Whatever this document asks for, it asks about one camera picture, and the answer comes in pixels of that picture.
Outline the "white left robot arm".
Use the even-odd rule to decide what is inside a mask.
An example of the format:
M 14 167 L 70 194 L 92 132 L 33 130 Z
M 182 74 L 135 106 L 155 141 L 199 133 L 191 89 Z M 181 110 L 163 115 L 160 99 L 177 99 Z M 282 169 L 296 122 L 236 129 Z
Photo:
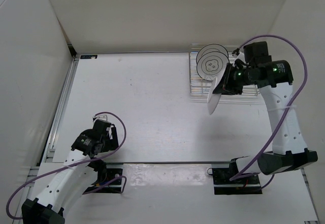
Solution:
M 69 208 L 92 184 L 107 179 L 107 166 L 100 153 L 118 148 L 116 126 L 98 119 L 84 130 L 71 145 L 63 167 L 33 199 L 23 203 L 23 223 L 64 223 Z

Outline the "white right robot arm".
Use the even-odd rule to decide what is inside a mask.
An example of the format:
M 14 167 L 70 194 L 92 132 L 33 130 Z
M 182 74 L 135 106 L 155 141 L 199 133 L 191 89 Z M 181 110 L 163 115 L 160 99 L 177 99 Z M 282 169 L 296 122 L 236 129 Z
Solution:
M 229 180 L 240 183 L 251 175 L 294 171 L 317 162 L 317 152 L 308 149 L 298 123 L 293 103 L 299 92 L 293 92 L 293 75 L 289 63 L 280 60 L 243 68 L 227 64 L 212 81 L 208 95 L 209 113 L 215 111 L 222 95 L 238 95 L 246 85 L 259 88 L 272 134 L 256 156 L 231 160 Z

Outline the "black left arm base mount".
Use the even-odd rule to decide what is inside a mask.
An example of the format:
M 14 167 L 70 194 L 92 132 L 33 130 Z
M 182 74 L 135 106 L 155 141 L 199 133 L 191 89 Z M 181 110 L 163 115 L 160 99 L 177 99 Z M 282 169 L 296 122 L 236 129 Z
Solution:
M 123 176 L 123 164 L 106 163 L 106 171 L 102 174 L 100 181 L 91 184 L 84 194 L 91 191 L 95 194 L 122 194 L 126 184 Z

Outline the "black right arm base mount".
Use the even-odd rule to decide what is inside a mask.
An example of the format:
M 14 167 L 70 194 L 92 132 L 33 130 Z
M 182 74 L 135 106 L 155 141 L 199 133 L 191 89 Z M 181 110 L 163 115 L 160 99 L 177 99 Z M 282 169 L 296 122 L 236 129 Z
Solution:
M 207 175 L 213 179 L 215 195 L 261 195 L 262 186 L 257 175 L 230 181 L 238 173 L 235 160 L 228 164 L 212 164 Z

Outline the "orange sunburst plate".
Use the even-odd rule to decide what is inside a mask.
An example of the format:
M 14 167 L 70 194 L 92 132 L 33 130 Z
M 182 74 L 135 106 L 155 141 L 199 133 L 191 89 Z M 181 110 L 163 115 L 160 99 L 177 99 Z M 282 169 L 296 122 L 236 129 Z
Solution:
M 225 69 L 222 69 L 213 79 L 212 81 L 212 84 L 210 86 L 210 90 L 209 90 L 209 93 L 208 93 L 208 98 L 207 98 L 207 108 L 208 108 L 208 113 L 210 115 L 213 114 L 213 112 L 215 111 L 218 103 L 219 103 L 219 100 L 220 100 L 220 97 L 221 97 L 221 94 L 220 93 L 213 93 L 214 89 L 220 84 L 221 82 L 221 79 L 223 77 L 225 73 Z

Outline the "white plate flower outline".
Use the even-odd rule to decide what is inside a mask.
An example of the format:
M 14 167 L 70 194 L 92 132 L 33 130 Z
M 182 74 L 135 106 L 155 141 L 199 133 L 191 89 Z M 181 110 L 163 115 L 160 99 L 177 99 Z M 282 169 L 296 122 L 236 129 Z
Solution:
M 218 51 L 208 52 L 197 62 L 197 73 L 202 79 L 212 81 L 224 72 L 228 63 L 227 55 Z
M 205 55 L 209 52 L 220 52 L 220 53 L 226 55 L 227 57 L 229 57 L 229 53 L 223 45 L 213 43 L 213 44 L 208 44 L 208 45 L 202 47 L 198 51 L 197 56 L 196 56 L 196 63 L 199 62 L 199 60 L 201 59 L 201 57 L 203 55 Z

